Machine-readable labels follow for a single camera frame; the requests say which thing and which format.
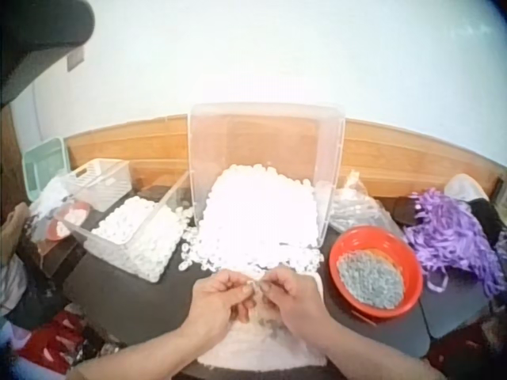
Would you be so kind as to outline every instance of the purple shredded paper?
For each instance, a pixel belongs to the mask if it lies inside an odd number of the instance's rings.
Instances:
[[[420,224],[405,228],[405,236],[426,274],[428,288],[444,291],[446,268],[458,268],[474,273],[488,298],[503,291],[505,279],[497,255],[468,204],[435,189],[413,198]],[[433,274],[444,275],[442,284],[430,281]]]

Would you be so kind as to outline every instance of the white wall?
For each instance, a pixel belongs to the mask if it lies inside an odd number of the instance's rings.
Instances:
[[[486,0],[90,3],[85,62],[35,82],[43,139],[200,101],[295,101],[507,165],[507,27]]]

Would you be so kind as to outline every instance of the white cloth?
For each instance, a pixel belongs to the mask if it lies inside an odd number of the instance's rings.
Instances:
[[[14,254],[0,271],[0,315],[6,315],[16,307],[25,293],[26,282],[25,266]]]
[[[322,296],[322,281],[311,274]],[[224,340],[197,361],[205,366],[238,371],[274,371],[297,367],[325,366],[326,357],[293,336],[270,312],[259,291],[257,306],[250,311],[250,322],[234,322]]]

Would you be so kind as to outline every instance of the pile of white bottle caps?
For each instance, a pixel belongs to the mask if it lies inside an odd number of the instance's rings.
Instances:
[[[85,248],[126,272],[158,281],[192,218],[193,209],[178,207],[172,211],[163,205],[141,226],[156,206],[156,202],[138,196],[127,199],[91,231],[107,242],[88,239]]]
[[[199,229],[185,231],[179,269],[262,273],[278,264],[316,272],[323,256],[314,188],[262,165],[232,165],[209,193]]]

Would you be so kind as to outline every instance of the gray beads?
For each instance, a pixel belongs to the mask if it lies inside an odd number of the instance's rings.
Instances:
[[[389,261],[368,251],[354,251],[337,262],[347,290],[358,301],[379,309],[394,309],[402,300],[403,277]]]

